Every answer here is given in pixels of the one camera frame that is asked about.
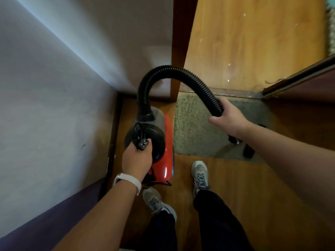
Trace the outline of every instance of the black vacuum attachment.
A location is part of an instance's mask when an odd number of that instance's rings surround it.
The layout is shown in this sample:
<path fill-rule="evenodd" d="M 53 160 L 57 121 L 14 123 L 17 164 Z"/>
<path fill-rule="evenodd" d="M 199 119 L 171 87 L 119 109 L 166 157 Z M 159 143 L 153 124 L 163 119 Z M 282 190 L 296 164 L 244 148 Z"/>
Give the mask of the black vacuum attachment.
<path fill-rule="evenodd" d="M 190 87 L 202 100 L 209 112 L 216 117 L 220 117 L 224 109 L 221 103 L 214 97 L 210 89 L 192 72 L 174 67 L 163 65 L 149 71 L 142 79 L 137 92 L 138 121 L 154 121 L 155 117 L 149 104 L 149 91 L 154 83 L 161 79 L 172 78 L 179 80 Z M 239 140 L 229 136 L 231 143 L 237 144 Z"/>

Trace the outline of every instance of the pant leg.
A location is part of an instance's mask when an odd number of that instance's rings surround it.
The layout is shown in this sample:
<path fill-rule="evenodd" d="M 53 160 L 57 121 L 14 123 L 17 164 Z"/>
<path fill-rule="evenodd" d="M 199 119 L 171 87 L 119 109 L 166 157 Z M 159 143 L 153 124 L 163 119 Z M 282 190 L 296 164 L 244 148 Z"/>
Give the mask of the pant leg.
<path fill-rule="evenodd" d="M 199 213 L 202 250 L 253 250 L 242 225 L 214 192 L 199 190 L 193 202 Z"/>
<path fill-rule="evenodd" d="M 136 250 L 176 251 L 177 236 L 174 223 L 173 215 L 166 211 L 153 216 Z"/>

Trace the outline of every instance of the forearm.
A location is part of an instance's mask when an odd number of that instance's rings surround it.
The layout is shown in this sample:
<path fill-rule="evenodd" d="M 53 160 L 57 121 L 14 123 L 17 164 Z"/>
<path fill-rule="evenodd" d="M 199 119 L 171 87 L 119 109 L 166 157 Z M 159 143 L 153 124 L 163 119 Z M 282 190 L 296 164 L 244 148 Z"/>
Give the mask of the forearm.
<path fill-rule="evenodd" d="M 335 152 L 250 124 L 241 138 L 307 202 L 335 217 Z"/>
<path fill-rule="evenodd" d="M 119 181 L 61 240 L 58 250 L 118 250 L 136 196 L 136 186 Z"/>

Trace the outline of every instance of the hardwood floor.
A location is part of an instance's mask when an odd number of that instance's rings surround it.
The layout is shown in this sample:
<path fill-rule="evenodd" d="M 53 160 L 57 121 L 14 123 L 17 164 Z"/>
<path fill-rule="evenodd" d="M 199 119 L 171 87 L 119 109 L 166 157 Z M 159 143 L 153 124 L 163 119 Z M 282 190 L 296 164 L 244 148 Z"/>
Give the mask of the hardwood floor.
<path fill-rule="evenodd" d="M 325 57 L 325 0 L 198 0 L 185 68 L 209 87 L 262 91 Z"/>
<path fill-rule="evenodd" d="M 175 103 L 152 102 L 173 122 Z M 304 142 L 335 150 L 335 109 L 323 105 L 271 102 L 276 131 Z M 135 99 L 125 99 L 117 137 L 113 177 L 121 171 L 126 132 L 136 116 Z M 157 185 L 163 201 L 177 212 L 179 250 L 201 250 L 199 220 L 193 208 L 190 167 L 203 160 L 209 169 L 209 184 L 243 225 L 255 250 L 332 250 L 335 231 L 306 205 L 266 164 L 247 161 L 175 155 L 171 187 Z M 142 196 L 135 198 L 121 243 L 136 245 L 152 217 Z"/>

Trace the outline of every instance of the white sneaker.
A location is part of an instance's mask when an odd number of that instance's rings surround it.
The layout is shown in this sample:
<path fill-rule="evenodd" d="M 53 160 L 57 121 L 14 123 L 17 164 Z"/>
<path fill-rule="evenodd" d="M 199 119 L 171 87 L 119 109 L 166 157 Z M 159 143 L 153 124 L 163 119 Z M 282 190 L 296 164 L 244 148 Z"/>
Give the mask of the white sneaker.
<path fill-rule="evenodd" d="M 143 200 L 145 204 L 153 211 L 153 214 L 158 214 L 161 211 L 166 211 L 174 217 L 174 221 L 177 221 L 177 214 L 174 209 L 163 203 L 162 197 L 159 192 L 153 187 L 143 190 Z"/>
<path fill-rule="evenodd" d="M 209 190 L 208 169 L 203 161 L 194 161 L 191 167 L 191 174 L 194 179 L 193 196 L 195 197 L 199 190 Z"/>

